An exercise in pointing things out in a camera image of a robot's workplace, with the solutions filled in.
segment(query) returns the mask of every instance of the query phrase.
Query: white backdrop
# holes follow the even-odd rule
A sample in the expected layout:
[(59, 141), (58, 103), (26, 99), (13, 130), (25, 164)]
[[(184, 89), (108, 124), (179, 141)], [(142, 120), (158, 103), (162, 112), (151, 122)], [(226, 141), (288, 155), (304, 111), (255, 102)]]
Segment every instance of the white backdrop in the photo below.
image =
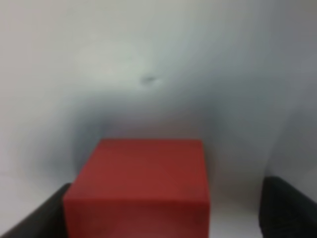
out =
[(101, 137), (146, 137), (201, 138), (211, 237), (261, 237), (265, 167), (314, 71), (301, 34), (315, 6), (2, 0), (0, 233), (72, 181)]

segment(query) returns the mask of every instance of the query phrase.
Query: cube front face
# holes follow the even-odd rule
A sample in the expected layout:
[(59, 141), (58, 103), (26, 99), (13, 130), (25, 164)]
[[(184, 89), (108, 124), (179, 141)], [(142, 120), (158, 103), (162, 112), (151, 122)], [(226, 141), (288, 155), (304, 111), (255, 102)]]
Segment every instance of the cube front face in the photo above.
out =
[(64, 197), (70, 238), (207, 238), (197, 140), (103, 140)]
[(71, 238), (207, 238), (209, 204), (65, 200)]

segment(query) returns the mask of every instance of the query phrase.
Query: red cube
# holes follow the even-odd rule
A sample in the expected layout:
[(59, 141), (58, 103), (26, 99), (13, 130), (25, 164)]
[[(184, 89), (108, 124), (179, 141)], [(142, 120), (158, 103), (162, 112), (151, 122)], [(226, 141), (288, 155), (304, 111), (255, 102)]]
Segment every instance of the red cube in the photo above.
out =
[(102, 140), (63, 202), (70, 238), (207, 238), (203, 144)]

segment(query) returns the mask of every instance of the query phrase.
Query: cube top face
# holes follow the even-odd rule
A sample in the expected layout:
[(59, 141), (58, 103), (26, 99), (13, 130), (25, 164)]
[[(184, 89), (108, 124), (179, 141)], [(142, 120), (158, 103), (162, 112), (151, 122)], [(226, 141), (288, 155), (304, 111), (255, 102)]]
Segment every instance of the cube top face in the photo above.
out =
[(199, 140), (102, 140), (65, 200), (209, 203)]

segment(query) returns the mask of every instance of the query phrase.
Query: black object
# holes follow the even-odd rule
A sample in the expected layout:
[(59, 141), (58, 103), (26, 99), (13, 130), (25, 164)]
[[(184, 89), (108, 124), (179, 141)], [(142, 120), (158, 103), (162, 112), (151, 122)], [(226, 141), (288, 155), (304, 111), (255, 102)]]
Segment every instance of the black object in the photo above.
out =
[(317, 238), (317, 204), (279, 177), (264, 180), (259, 220), (264, 238)]
[(65, 184), (43, 205), (1, 238), (67, 238), (62, 198), (70, 184)]

